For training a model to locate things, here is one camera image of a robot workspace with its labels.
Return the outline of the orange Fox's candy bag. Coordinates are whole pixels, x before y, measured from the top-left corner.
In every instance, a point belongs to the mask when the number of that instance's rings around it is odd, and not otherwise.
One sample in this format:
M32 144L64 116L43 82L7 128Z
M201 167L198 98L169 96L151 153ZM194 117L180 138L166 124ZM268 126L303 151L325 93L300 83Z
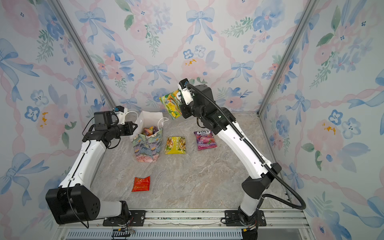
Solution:
M145 135L146 137L149 137L156 134L158 131L159 131L158 127L152 126L149 128L144 128L142 134Z

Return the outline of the green lemon candy bag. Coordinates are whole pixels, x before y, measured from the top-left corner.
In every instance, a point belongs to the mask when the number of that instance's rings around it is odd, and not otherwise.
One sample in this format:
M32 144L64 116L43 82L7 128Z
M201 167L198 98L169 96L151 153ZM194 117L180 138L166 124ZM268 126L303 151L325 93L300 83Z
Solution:
M179 90L160 97L160 101L173 120L182 116L180 108L180 105L182 104L181 93Z

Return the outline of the floral paper gift bag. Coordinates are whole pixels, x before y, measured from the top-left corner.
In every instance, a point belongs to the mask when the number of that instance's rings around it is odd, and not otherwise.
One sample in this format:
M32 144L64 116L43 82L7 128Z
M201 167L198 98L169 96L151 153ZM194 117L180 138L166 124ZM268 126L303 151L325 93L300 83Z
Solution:
M142 163L154 163L157 161L163 139L164 122L168 121L161 112L142 111L135 124L138 125L130 140L134 147L136 160ZM142 134L144 128L158 127L159 131L149 137Z

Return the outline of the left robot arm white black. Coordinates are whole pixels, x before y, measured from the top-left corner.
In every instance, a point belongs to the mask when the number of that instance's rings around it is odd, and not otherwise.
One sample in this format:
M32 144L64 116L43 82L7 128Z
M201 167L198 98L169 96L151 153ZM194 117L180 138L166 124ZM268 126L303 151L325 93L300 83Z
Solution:
M132 214L126 201L101 201L90 187L112 140L131 136L137 128L133 122L125 122L85 133L81 151L65 179L55 189L49 189L46 201L59 225L82 223L86 228L93 220L107 220L115 225L128 225Z

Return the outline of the small red snack packet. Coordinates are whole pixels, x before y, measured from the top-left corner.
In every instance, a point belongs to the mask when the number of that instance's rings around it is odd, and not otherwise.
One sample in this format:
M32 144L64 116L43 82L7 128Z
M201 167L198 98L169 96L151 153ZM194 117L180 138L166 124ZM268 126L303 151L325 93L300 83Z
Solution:
M147 192L150 190L151 177L137 178L135 177L132 192Z

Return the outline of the purple berries candy bag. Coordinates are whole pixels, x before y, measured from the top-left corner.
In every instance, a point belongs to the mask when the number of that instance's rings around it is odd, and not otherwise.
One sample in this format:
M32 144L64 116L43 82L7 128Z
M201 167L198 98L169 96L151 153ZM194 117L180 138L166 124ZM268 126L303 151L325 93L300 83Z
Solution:
M210 130L197 131L197 132L194 132L194 134L197 141L198 151L213 149L217 147L217 143L214 139L214 135L212 131Z

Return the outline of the yellow candy bag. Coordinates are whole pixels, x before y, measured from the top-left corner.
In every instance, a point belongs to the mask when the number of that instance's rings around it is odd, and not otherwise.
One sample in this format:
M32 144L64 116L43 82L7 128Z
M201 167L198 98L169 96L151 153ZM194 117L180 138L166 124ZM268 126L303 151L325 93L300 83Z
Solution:
M184 137L168 137L165 147L166 155L185 154L186 139Z

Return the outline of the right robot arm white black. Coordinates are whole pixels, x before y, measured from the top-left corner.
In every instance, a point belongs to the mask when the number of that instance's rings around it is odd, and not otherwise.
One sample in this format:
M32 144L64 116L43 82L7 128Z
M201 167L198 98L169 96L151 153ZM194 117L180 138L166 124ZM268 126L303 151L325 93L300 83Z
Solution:
M207 85L193 86L184 79L179 83L182 116L191 116L203 123L204 128L223 140L240 159L249 176L242 183L245 192L238 209L238 216L245 226L257 223L260 199L274 180L269 172L278 174L281 167L265 158L245 136L234 115L220 107L214 100L212 90Z

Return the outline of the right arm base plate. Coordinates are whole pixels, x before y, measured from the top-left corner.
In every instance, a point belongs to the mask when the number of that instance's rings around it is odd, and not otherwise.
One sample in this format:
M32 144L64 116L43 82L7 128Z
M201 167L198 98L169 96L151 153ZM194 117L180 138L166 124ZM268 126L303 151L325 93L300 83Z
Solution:
M225 216L221 219L221 223L227 227L252 227L258 224L259 227L267 225L264 212L256 210L252 216L248 216L241 210L226 210Z

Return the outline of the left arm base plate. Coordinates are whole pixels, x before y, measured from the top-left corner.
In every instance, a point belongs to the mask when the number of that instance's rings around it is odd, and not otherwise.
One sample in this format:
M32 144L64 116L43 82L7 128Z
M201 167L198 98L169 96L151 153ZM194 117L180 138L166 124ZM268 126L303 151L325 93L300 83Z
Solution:
M128 211L117 217L106 218L103 221L104 227L142 227L146 218L145 210Z

